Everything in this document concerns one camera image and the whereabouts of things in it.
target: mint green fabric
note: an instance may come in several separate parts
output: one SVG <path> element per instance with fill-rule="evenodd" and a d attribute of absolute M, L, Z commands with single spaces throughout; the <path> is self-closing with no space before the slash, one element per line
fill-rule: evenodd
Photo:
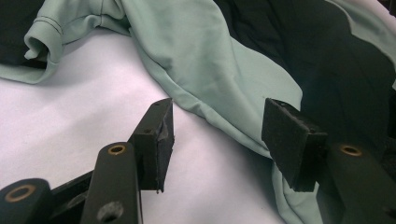
<path fill-rule="evenodd" d="M 354 34 L 373 28 L 368 24 L 377 26 L 377 21 L 371 23 L 375 19 L 370 14 L 334 2 L 351 13 Z M 0 64 L 0 77 L 30 84 L 49 78 L 64 45 L 95 27 L 130 35 L 148 72 L 180 107 L 265 157 L 270 157 L 260 138 L 265 98 L 300 108 L 302 92 L 289 74 L 230 38 L 222 14 L 211 0 L 47 0 L 25 36 L 29 47 L 25 57 L 47 54 L 47 69 Z M 373 41 L 375 32 L 369 31 L 363 39 Z M 387 37 L 374 38 L 375 43 L 394 57 L 394 49 L 387 47 L 393 37 L 386 29 L 381 28 L 380 33 Z M 275 165 L 273 182 L 279 213 L 288 223 L 322 223 L 316 192 L 292 191 Z"/>

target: black fabric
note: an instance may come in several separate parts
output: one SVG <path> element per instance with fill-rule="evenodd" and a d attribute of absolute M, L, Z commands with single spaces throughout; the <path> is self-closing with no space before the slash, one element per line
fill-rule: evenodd
<path fill-rule="evenodd" d="M 346 15 L 318 0 L 215 0 L 233 38 L 284 67 L 303 90 L 301 110 L 329 144 L 385 150 L 391 61 L 353 36 Z"/>
<path fill-rule="evenodd" d="M 23 38 L 43 3 L 44 0 L 0 0 L 0 63 L 21 65 L 28 61 L 24 58 L 28 48 Z"/>

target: black plastic part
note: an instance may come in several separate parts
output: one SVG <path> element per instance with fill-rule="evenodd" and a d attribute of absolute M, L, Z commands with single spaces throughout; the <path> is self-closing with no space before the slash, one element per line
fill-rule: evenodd
<path fill-rule="evenodd" d="M 267 98 L 262 140 L 289 186 L 313 191 L 327 134 L 293 106 Z"/>
<path fill-rule="evenodd" d="M 93 171 L 53 189 L 54 210 L 49 223 L 73 224 L 81 220 Z"/>
<path fill-rule="evenodd" d="M 81 223 L 142 223 L 134 149 L 114 143 L 98 155 Z"/>
<path fill-rule="evenodd" d="M 43 179 L 24 179 L 0 191 L 0 223 L 48 223 L 52 212 L 49 183 Z"/>
<path fill-rule="evenodd" d="M 172 99 L 150 106 L 128 142 L 134 146 L 141 189 L 163 192 L 175 142 Z"/>
<path fill-rule="evenodd" d="M 334 145 L 326 163 L 346 208 L 342 222 L 338 223 L 396 223 L 396 183 L 368 150 Z"/>

